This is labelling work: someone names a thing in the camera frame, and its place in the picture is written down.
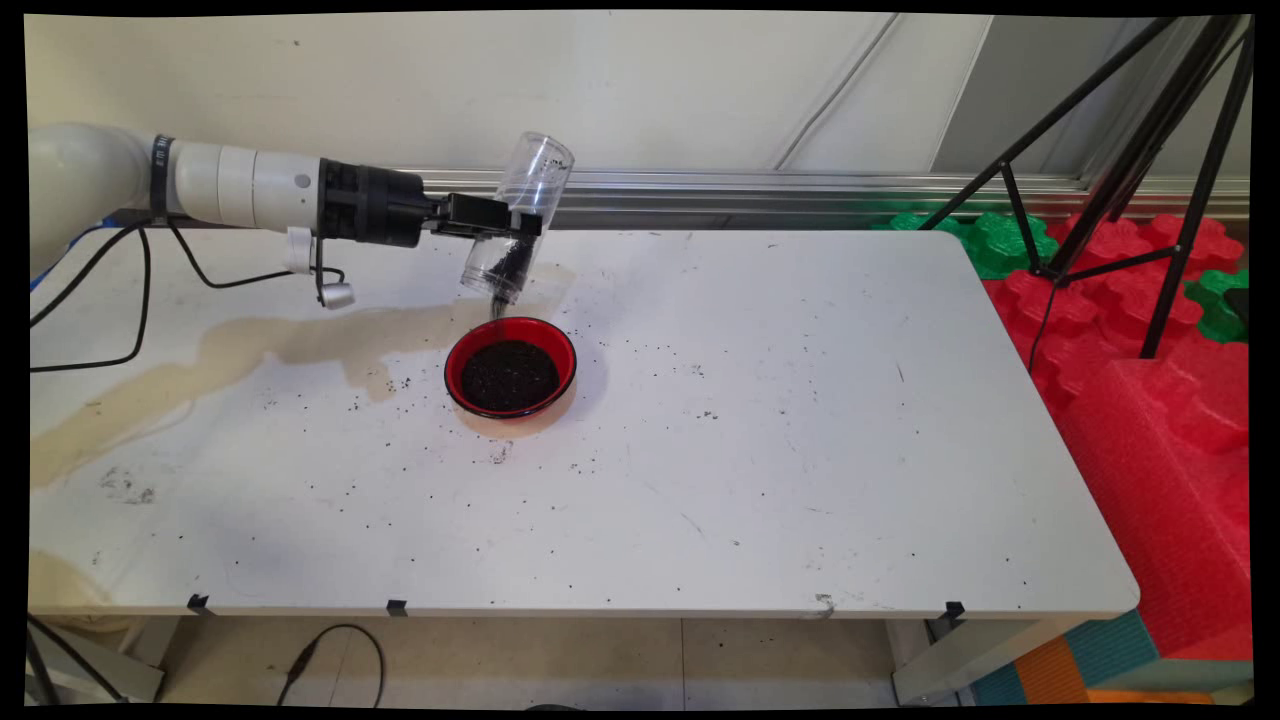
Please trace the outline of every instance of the table leg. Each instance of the table leg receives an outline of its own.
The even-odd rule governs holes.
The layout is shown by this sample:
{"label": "table leg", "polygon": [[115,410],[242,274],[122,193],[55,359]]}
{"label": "table leg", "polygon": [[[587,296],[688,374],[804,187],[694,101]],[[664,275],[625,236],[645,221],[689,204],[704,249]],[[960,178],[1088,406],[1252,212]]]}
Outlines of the table leg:
{"label": "table leg", "polygon": [[[76,633],[51,628],[67,644],[78,652],[86,662],[102,674],[115,689],[133,702],[152,702],[164,673],[150,665],[134,660],[127,655],[102,647],[93,641],[82,638]],[[72,688],[79,693],[86,693],[101,700],[109,700],[96,682],[74,660],[52,643],[44,633],[33,633],[40,655],[49,667],[49,675],[54,684]]]}
{"label": "table leg", "polygon": [[968,620],[893,673],[899,705],[933,705],[1083,623]]}

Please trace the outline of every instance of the white wall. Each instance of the white wall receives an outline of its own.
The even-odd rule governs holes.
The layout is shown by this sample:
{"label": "white wall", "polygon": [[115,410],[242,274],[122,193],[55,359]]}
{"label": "white wall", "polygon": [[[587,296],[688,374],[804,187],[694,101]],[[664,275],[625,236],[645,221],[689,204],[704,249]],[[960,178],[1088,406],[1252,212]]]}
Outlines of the white wall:
{"label": "white wall", "polygon": [[[524,129],[594,169],[760,169],[883,13],[28,15],[28,127],[82,120],[442,168]],[[986,15],[906,15],[794,169],[928,170]]]}

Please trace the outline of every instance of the soil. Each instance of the soil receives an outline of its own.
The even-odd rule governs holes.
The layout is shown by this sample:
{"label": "soil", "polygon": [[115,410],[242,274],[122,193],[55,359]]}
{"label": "soil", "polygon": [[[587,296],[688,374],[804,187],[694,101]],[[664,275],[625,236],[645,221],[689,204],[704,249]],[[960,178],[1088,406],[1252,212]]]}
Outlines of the soil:
{"label": "soil", "polygon": [[[525,287],[525,279],[529,275],[529,265],[534,261],[534,240],[517,237],[515,245],[507,250],[507,254],[502,256],[500,260],[493,264],[489,269],[490,273],[498,275],[506,282],[515,286],[517,290]],[[503,288],[495,292],[493,296],[493,302],[489,307],[489,319],[497,320],[506,311],[507,306],[512,302],[512,296],[508,295],[509,291]]]}
{"label": "soil", "polygon": [[550,355],[521,340],[483,347],[462,368],[462,396],[493,413],[531,407],[558,387],[559,373]]}

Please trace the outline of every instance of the tripod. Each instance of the tripod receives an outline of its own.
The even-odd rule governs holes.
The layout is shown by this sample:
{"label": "tripod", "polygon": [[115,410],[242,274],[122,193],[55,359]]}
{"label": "tripod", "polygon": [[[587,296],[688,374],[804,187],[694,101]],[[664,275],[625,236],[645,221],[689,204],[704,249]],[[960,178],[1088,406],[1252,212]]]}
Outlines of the tripod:
{"label": "tripod", "polygon": [[[1176,18],[1167,17],[1153,19],[1151,24],[1143,28],[1142,32],[1139,32],[1114,56],[1103,63],[1102,67],[1098,68],[1092,76],[1089,76],[1084,83],[1076,87],[1070,95],[1059,102],[1057,106],[1050,110],[1047,115],[1027,131],[1025,135],[1018,138],[1007,150],[1001,152],[996,160],[991,163],[991,165],[978,173],[978,176],[969,184],[966,184],[959,193],[956,193],[955,197],[947,201],[942,209],[934,213],[933,217],[920,225],[920,229],[924,231],[933,229],[947,215],[960,208],[960,205],[974,192],[987,184],[987,182],[991,181],[996,173],[1000,173],[1004,177],[1005,187],[1009,191],[1010,205],[1012,205],[1014,217],[1018,220],[1023,242],[1027,245],[1027,258],[1030,261],[1030,273],[1048,279],[1052,283],[1053,292],[1078,279],[1101,275],[1103,273],[1121,270],[1124,268],[1132,268],[1153,260],[1172,258],[1169,264],[1169,270],[1165,273],[1165,281],[1160,288],[1160,295],[1156,300],[1156,309],[1152,314],[1151,324],[1147,327],[1147,337],[1142,346],[1140,357],[1146,359],[1155,357],[1156,351],[1160,347],[1160,338],[1165,332],[1165,323],[1167,322],[1169,313],[1172,309],[1174,299],[1178,293],[1178,284],[1181,281],[1183,270],[1187,268],[1187,260],[1190,258],[1196,232],[1199,229],[1201,219],[1204,215],[1204,208],[1208,204],[1210,192],[1213,188],[1213,181],[1217,178],[1217,172],[1222,165],[1222,156],[1226,154],[1226,145],[1231,140],[1231,131],[1235,128],[1235,120],[1240,114],[1240,108],[1244,105],[1244,95],[1248,91],[1249,79],[1253,76],[1253,18],[1249,17],[1248,27],[1240,38],[1236,40],[1236,44],[1243,42],[1240,56],[1235,60],[1235,70],[1231,76],[1231,83],[1228,87],[1226,99],[1222,101],[1222,109],[1219,111],[1217,123],[1215,124],[1213,133],[1210,137],[1208,149],[1206,150],[1204,160],[1201,164],[1199,176],[1196,178],[1196,187],[1192,191],[1190,204],[1187,208],[1187,215],[1183,220],[1181,231],[1178,234],[1178,242],[1171,247],[1144,252],[1134,258],[1126,258],[1124,260],[1117,260],[1115,263],[1108,263],[1106,265],[1100,265],[1078,273],[1070,272],[1071,265],[1075,264],[1076,258],[1079,258],[1080,252],[1084,250],[1085,243],[1088,243],[1089,237],[1093,234],[1093,229],[1102,220],[1102,218],[1107,215],[1110,220],[1115,222],[1120,218],[1121,213],[1124,213],[1124,209],[1129,205],[1129,201],[1137,192],[1138,186],[1147,174],[1147,170],[1151,169],[1156,155],[1160,152],[1160,149],[1164,147],[1164,143],[1169,138],[1170,133],[1174,132],[1178,123],[1181,122],[1183,117],[1185,117],[1187,111],[1190,109],[1192,104],[1197,97],[1199,97],[1201,91],[1203,91],[1204,86],[1208,85],[1210,78],[1217,68],[1226,61],[1235,45],[1228,49],[1226,53],[1222,50],[1226,47],[1228,40],[1233,29],[1239,24],[1242,15],[1213,15],[1208,19],[1194,44],[1187,51],[1181,63],[1174,70],[1174,74],[1169,78],[1164,90],[1156,97],[1155,104],[1152,104],[1142,123],[1139,123],[1128,143],[1116,156],[1111,168],[1094,186],[1089,195],[1089,200],[1085,202],[1084,210],[1080,213],[1079,220],[1076,220],[1075,227],[1071,228],[1066,240],[1062,241],[1062,246],[1053,254],[1053,258],[1050,259],[1048,263],[1042,263],[1039,254],[1036,251],[1030,225],[1027,222],[1027,210],[1023,206],[1021,196],[1018,192],[1018,182],[1014,179],[1014,170],[1010,167],[1010,163],[1014,158],[1020,155],[1024,150],[1027,150],[1027,147],[1036,142],[1039,136],[1044,135],[1050,127],[1062,119],[1064,115],[1071,111],[1073,108],[1075,108],[1100,85],[1110,78],[1117,69],[1128,63],[1129,59],[1137,55],[1138,51],[1146,47],[1157,35],[1172,24],[1175,19]],[[1052,293],[1050,295],[1050,309],[1051,307]],[[1044,319],[1046,322],[1048,320],[1048,310],[1046,310]],[[1036,350],[1033,346],[1032,361],[1034,361],[1034,352]]]}

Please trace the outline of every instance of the black tripod leg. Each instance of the black tripod leg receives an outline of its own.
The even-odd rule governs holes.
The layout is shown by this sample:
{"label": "black tripod leg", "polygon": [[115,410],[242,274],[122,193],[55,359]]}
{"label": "black tripod leg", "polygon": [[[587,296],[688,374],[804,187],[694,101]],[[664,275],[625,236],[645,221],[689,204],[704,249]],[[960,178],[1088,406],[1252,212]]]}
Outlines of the black tripod leg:
{"label": "black tripod leg", "polygon": [[947,201],[937,213],[933,214],[928,220],[920,225],[922,231],[931,231],[937,227],[947,215],[955,211],[956,208],[964,204],[974,192],[982,190],[982,186],[987,184],[987,181],[996,177],[1000,172],[1001,163],[1009,163],[1016,158],[1023,150],[1030,147],[1030,143],[1036,142],[1039,136],[1044,135],[1044,131],[1053,127],[1053,123],[1062,119],[1064,115],[1071,111],[1073,108],[1080,104],[1091,92],[1093,92],[1100,85],[1107,81],[1117,69],[1124,67],[1130,58],[1138,54],[1148,42],[1152,41],[1157,35],[1160,35],[1166,27],[1172,24],[1176,18],[1156,18],[1142,29],[1133,40],[1130,40],[1124,47],[1120,49],[1115,55],[1112,55],[1102,67],[1093,72],[1080,87],[1071,91],[1070,95],[1062,99],[1047,115],[1041,118],[1038,123],[1032,126],[1032,129],[1023,133],[1007,150],[1001,152],[995,161],[992,161],[984,170],[978,173],[978,177],[973,178],[969,184],[964,186],[964,190],[957,192],[955,197]]}
{"label": "black tripod leg", "polygon": [[1134,131],[1133,137],[1120,151],[1115,164],[1107,174],[1094,187],[1088,204],[1080,213],[1071,232],[1068,233],[1062,247],[1048,263],[1048,274],[1052,277],[1064,275],[1070,272],[1076,258],[1084,250],[1084,245],[1093,234],[1093,228],[1107,209],[1114,208],[1120,193],[1129,188],[1137,170],[1153,156],[1153,149],[1164,142],[1162,131],[1171,131],[1170,118],[1181,117],[1185,108],[1196,99],[1196,94],[1203,85],[1213,67],[1213,60],[1221,54],[1222,47],[1231,35],[1231,29],[1239,22],[1239,15],[1213,15],[1201,31],[1187,56],[1179,63],[1172,77],[1165,83],[1156,102]]}
{"label": "black tripod leg", "polygon": [[1204,92],[1204,87],[1208,86],[1210,81],[1213,79],[1213,76],[1217,74],[1219,68],[1221,68],[1222,64],[1226,63],[1228,58],[1230,58],[1231,53],[1235,51],[1236,47],[1239,47],[1240,41],[1243,40],[1244,40],[1244,33],[1242,32],[1240,36],[1235,38],[1235,42],[1233,42],[1231,46],[1228,47],[1225,53],[1222,53],[1217,63],[1213,64],[1213,69],[1211,69],[1208,74],[1204,76],[1204,79],[1201,81],[1199,86],[1196,88],[1196,92],[1194,95],[1192,95],[1190,100],[1183,104],[1183,108],[1179,113],[1169,118],[1165,127],[1157,133],[1158,142],[1151,149],[1147,160],[1142,163],[1140,172],[1138,172],[1133,177],[1133,179],[1129,181],[1128,187],[1124,190],[1124,192],[1120,193],[1115,205],[1110,209],[1111,213],[1110,215],[1107,215],[1107,220],[1114,223],[1120,219],[1120,217],[1125,211],[1125,208],[1128,208],[1129,202],[1133,201],[1134,193],[1138,192],[1138,187],[1142,184],[1142,179],[1147,177],[1148,172],[1151,172],[1151,167],[1156,163],[1156,155],[1160,154],[1160,150],[1165,146],[1165,142],[1169,140],[1169,136],[1172,135],[1174,129],[1176,129],[1179,124],[1181,124],[1183,118],[1187,117],[1188,110],[1192,109],[1192,105],[1194,105],[1196,101],[1199,100],[1201,94]]}
{"label": "black tripod leg", "polygon": [[1213,190],[1213,181],[1217,179],[1217,170],[1222,167],[1222,156],[1226,154],[1226,143],[1231,140],[1231,131],[1235,129],[1235,120],[1240,117],[1240,108],[1244,105],[1244,95],[1249,90],[1249,79],[1253,77],[1253,18],[1249,19],[1249,27],[1244,33],[1244,47],[1240,49],[1240,56],[1235,60],[1231,85],[1226,90],[1222,110],[1217,114],[1217,124],[1213,126],[1213,136],[1204,152],[1204,163],[1201,164],[1199,176],[1196,178],[1196,190],[1192,192],[1187,217],[1183,218],[1183,229],[1178,233],[1178,250],[1169,264],[1169,272],[1165,273],[1165,284],[1160,288],[1156,311],[1147,328],[1147,340],[1142,345],[1142,357],[1155,357],[1160,348],[1160,338],[1165,334],[1165,324],[1174,307],[1174,299],[1178,296],[1178,286],[1192,254],[1196,232],[1204,217],[1204,206],[1208,205],[1208,193]]}

